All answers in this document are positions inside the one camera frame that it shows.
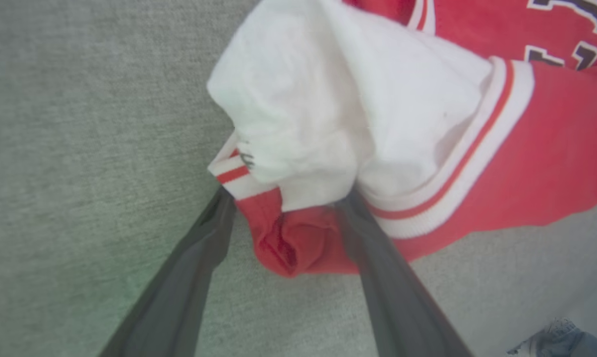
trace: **red fabric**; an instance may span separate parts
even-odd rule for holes
[[[402,0],[346,2],[402,23],[413,8]],[[528,108],[456,212],[427,235],[394,241],[407,260],[474,231],[550,224],[597,205],[597,60],[577,72],[578,61],[571,56],[579,41],[597,47],[594,25],[568,7],[541,11],[527,9],[527,3],[435,0],[437,36],[483,57],[522,60],[526,45],[545,48],[564,59],[566,68],[534,62]],[[222,183],[231,179],[230,172],[223,175]],[[281,213],[278,189],[237,205],[248,219],[257,258],[275,273],[356,271],[344,253],[332,208]]]

